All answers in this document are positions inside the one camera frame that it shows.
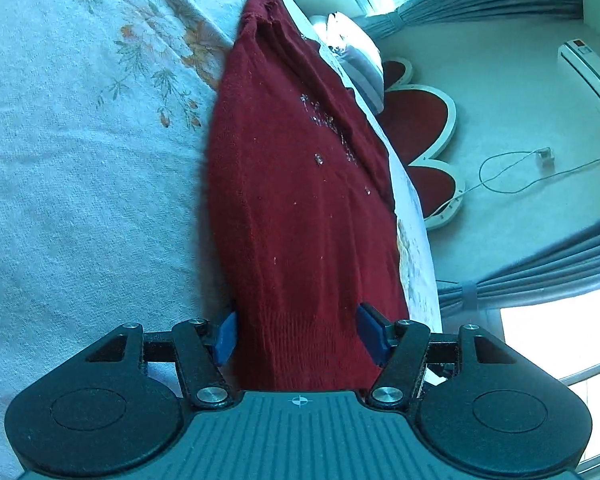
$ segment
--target electrical outlet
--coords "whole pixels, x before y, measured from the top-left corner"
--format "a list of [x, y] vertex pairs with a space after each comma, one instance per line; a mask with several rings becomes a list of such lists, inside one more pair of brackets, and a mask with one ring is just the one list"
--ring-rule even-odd
[[544, 170], [551, 171], [554, 169], [554, 152], [551, 148], [542, 148], [536, 152], [538, 154], [538, 163]]

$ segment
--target flower pattern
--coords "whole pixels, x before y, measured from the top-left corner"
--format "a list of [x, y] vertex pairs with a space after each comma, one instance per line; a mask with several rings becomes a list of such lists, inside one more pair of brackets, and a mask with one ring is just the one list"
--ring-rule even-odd
[[[102, 0], [74, 0], [90, 14]], [[96, 98], [96, 108], [123, 98], [132, 82], [148, 82], [160, 105], [156, 117], [169, 128], [175, 121], [188, 128], [202, 127], [198, 102], [180, 80], [182, 67], [194, 70], [217, 91], [230, 49], [187, 0], [120, 0], [123, 23], [113, 40], [120, 71]]]

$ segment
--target floral bedspread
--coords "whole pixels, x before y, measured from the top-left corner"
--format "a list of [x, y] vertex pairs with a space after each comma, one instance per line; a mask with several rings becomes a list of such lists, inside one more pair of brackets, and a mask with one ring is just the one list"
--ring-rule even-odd
[[[21, 471], [2, 428], [17, 392], [123, 322], [226, 304], [205, 148], [244, 1], [0, 0], [0, 480]], [[439, 332], [418, 197], [391, 149], [390, 167], [410, 315]]]

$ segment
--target power cord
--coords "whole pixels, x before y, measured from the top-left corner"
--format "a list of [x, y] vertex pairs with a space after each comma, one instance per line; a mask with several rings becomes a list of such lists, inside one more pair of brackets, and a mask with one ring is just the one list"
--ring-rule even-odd
[[478, 170], [478, 178], [480, 179], [480, 182], [482, 183], [482, 185], [483, 185], [485, 188], [487, 188], [489, 191], [493, 191], [494, 193], [501, 193], [501, 194], [511, 194], [511, 195], [513, 195], [513, 194], [516, 194], [516, 193], [520, 193], [520, 192], [524, 191], [525, 189], [527, 189], [527, 188], [529, 188], [529, 187], [533, 186], [533, 184], [537, 184], [538, 182], [542, 182], [543, 180], [547, 180], [547, 179], [549, 179], [549, 178], [553, 178], [554, 176], [564, 175], [564, 174], [568, 174], [568, 173], [574, 173], [575, 171], [582, 170], [582, 169], [586, 168], [587, 166], [591, 166], [592, 164], [597, 164], [597, 163], [599, 163], [599, 162], [600, 162], [600, 158], [597, 158], [596, 160], [592, 160], [592, 161], [590, 161], [590, 162], [586, 162], [585, 164], [581, 164], [581, 165], [579, 165], [579, 166], [576, 166], [575, 168], [571, 168], [570, 170], [558, 171], [558, 173], [553, 173], [553, 174], [551, 174], [551, 175], [543, 176], [543, 177], [541, 177], [541, 178], [536, 178], [536, 179], [535, 179], [533, 182], [531, 182], [530, 184], [527, 184], [525, 187], [522, 187], [522, 188], [520, 188], [520, 189], [517, 189], [517, 190], [515, 190], [515, 191], [502, 191], [502, 190], [499, 190], [499, 189], [493, 189], [493, 187], [489, 187], [489, 186], [487, 186], [487, 185], [485, 184], [485, 182], [488, 182], [488, 180], [485, 180], [484, 182], [482, 181], [482, 168], [484, 167], [484, 165], [485, 165], [487, 162], [489, 162], [489, 161], [490, 161], [492, 158], [495, 158], [495, 157], [497, 157], [497, 156], [500, 156], [500, 155], [493, 155], [493, 156], [490, 156], [490, 157], [489, 157], [487, 160], [485, 160], [485, 161], [482, 163], [482, 165], [480, 166], [480, 170]]
[[[550, 148], [540, 148], [539, 150], [533, 150], [532, 152], [506, 152], [506, 153], [499, 153], [497, 155], [491, 155], [490, 157], [488, 157], [487, 159], [485, 159], [485, 161], [480, 165], [480, 169], [478, 170], [478, 179], [480, 180], [480, 184], [476, 184], [475, 186], [470, 187], [469, 189], [465, 190], [464, 192], [462, 192], [458, 196], [453, 197], [453, 198], [447, 200], [439, 208], [437, 208], [431, 214], [431, 216], [437, 215], [440, 211], [442, 211], [446, 206], [448, 206], [449, 204], [451, 204], [454, 200], [458, 200], [461, 196], [466, 195], [467, 193], [469, 193], [470, 191], [473, 191], [474, 189], [478, 189], [480, 186], [484, 186], [486, 189], [488, 189], [489, 191], [493, 191], [494, 193], [516, 194], [516, 193], [520, 193], [520, 192], [524, 191], [525, 189], [528, 189], [529, 187], [533, 186], [533, 184], [537, 184], [538, 182], [542, 182], [543, 180], [547, 180], [549, 178], [553, 178], [553, 177], [556, 177], [556, 176], [559, 176], [559, 175], [573, 173], [575, 171], [582, 170], [582, 169], [586, 168], [587, 166], [591, 166], [593, 164], [597, 164], [597, 163], [600, 162], [600, 158], [597, 158], [597, 159], [592, 160], [590, 162], [587, 162], [585, 164], [581, 164], [580, 166], [576, 166], [575, 168], [571, 168], [570, 170], [559, 171], [558, 173], [553, 173], [551, 175], [543, 176], [541, 178], [536, 178], [533, 182], [527, 184], [525, 187], [522, 187], [522, 188], [517, 189], [515, 191], [502, 191], [502, 190], [493, 189], [493, 187], [487, 186], [488, 182], [491, 182], [492, 180], [495, 180], [501, 174], [503, 174], [505, 171], [510, 170], [510, 168], [513, 168], [515, 165], [519, 164], [520, 162], [522, 162], [523, 160], [525, 160], [527, 157], [529, 157], [529, 156], [531, 156], [531, 155], [533, 155], [535, 153], [544, 154], [544, 153], [547, 153], [548, 150], [550, 150]], [[494, 158], [498, 158], [500, 156], [516, 155], [516, 154], [520, 154], [520, 153], [525, 153], [525, 156], [523, 156], [522, 158], [520, 158], [520, 160], [517, 160], [513, 164], [509, 164], [506, 168], [504, 168], [503, 170], [501, 170], [497, 175], [492, 176], [491, 178], [488, 178], [487, 180], [483, 180], [482, 179], [482, 169], [484, 168], [484, 165], [487, 162], [489, 162], [490, 160], [492, 160]]]

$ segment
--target air conditioner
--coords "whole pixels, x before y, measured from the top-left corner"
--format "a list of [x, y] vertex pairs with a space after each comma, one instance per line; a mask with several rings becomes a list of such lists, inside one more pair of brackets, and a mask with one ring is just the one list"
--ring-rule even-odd
[[577, 86], [592, 93], [600, 110], [600, 56], [584, 41], [571, 40], [558, 49], [558, 63]]

